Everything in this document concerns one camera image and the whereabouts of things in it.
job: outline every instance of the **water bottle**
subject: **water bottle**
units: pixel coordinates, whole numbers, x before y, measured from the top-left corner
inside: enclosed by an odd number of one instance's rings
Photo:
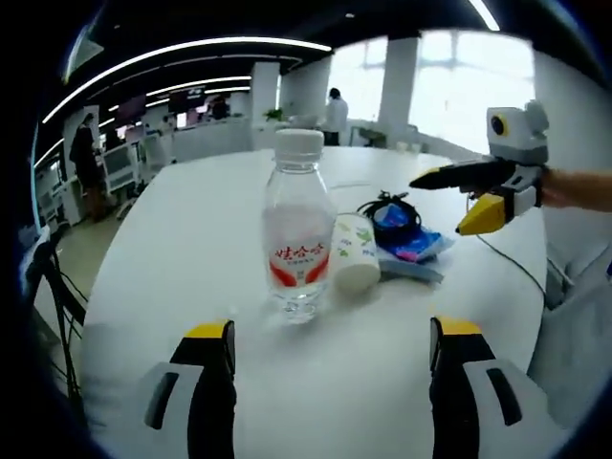
[[[327,284],[337,213],[318,173],[322,149],[323,134],[318,131],[276,132],[263,245],[273,302],[291,323],[304,323],[315,315]]]

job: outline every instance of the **paper cup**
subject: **paper cup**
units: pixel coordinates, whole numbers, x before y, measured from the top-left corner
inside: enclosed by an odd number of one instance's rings
[[[336,287],[360,294],[381,279],[372,222],[358,213],[342,213],[336,219],[330,272]]]

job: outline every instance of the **white bottle cap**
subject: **white bottle cap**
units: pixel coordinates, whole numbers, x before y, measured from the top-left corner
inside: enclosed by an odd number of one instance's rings
[[[276,132],[274,155],[279,162],[315,163],[323,151],[323,134],[312,129]]]

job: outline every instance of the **ceiling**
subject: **ceiling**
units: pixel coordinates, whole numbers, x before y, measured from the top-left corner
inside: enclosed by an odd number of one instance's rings
[[[597,60],[612,62],[609,33],[601,21],[611,12],[611,7],[603,5],[607,2],[564,1],[571,15],[561,16],[561,20],[554,15],[559,9],[552,0],[485,3],[502,32],[532,40],[537,50],[607,85],[597,64]],[[112,66],[177,43],[250,35],[306,40],[337,48],[379,35],[417,36],[420,30],[443,28],[485,30],[486,26],[468,0],[310,0],[298,6],[263,1],[240,5],[219,2],[214,6],[193,0],[109,1],[93,20],[89,33],[103,52],[76,69],[66,85],[59,77],[50,82],[43,111],[47,114],[78,86]],[[110,106],[167,86],[249,75],[254,61],[277,60],[282,74],[326,55],[319,50],[252,43],[210,45],[152,57],[108,76],[68,103],[43,125],[37,157],[61,136],[64,118],[84,104],[99,104],[101,113],[107,113]],[[228,85],[231,83],[219,83],[208,89]]]

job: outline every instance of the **white pillar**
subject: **white pillar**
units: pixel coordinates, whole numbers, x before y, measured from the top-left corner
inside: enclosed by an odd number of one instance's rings
[[[251,100],[249,93],[231,93],[229,97],[229,109],[233,115],[241,114],[245,117],[251,114]]]
[[[279,71],[278,62],[255,62],[252,67],[251,121],[254,124],[265,122],[264,113],[276,105]]]
[[[379,123],[389,148],[402,141],[407,132],[418,46],[418,38],[402,38],[389,41],[386,48]]]

